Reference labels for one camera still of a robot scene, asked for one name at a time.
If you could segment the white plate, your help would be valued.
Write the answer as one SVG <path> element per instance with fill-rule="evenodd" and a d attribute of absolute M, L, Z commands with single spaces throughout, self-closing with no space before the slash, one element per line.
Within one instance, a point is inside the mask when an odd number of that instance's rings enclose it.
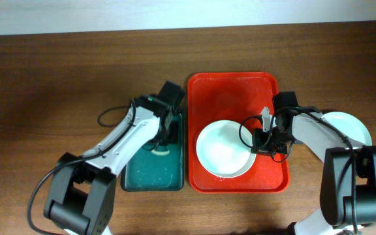
<path fill-rule="evenodd" d="M 220 178 L 236 178 L 245 174 L 255 163 L 251 153 L 252 134 L 230 120 L 210 123 L 199 134 L 196 155 L 200 164 Z"/>

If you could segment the yellow green sponge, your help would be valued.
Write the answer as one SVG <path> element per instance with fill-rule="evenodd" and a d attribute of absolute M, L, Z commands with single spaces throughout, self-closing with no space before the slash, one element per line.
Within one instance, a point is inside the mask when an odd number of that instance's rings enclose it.
<path fill-rule="evenodd" d="M 170 153 L 170 150 L 168 148 L 155 148 L 151 150 L 151 153 L 157 156 L 165 156 Z"/>

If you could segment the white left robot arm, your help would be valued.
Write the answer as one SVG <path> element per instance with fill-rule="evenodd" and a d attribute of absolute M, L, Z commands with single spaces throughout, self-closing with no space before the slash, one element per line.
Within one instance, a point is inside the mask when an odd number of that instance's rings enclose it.
<path fill-rule="evenodd" d="M 109 234 L 117 177 L 143 145 L 166 140 L 184 95 L 179 85 L 166 82 L 157 94 L 133 99 L 126 116 L 96 146 L 80 156 L 65 153 L 48 174 L 45 218 L 69 234 Z"/>

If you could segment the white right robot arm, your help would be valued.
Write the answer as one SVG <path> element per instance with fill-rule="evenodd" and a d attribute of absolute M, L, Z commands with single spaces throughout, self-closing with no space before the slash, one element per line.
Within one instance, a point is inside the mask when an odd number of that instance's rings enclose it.
<path fill-rule="evenodd" d="M 275 159 L 306 145 L 323 163 L 320 207 L 291 223 L 286 234 L 361 234 L 376 225 L 376 146 L 351 135 L 350 123 L 332 123 L 314 106 L 300 106 L 293 91 L 273 96 L 274 111 L 255 116 L 251 153 Z"/>

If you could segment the light green plate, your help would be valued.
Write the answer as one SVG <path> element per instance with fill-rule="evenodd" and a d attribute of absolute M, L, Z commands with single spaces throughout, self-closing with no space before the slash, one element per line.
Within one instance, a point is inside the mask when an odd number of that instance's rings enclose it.
<path fill-rule="evenodd" d="M 356 117 L 345 112 L 329 112 L 322 116 L 327 122 L 355 141 L 371 146 L 372 139 L 367 127 Z"/>

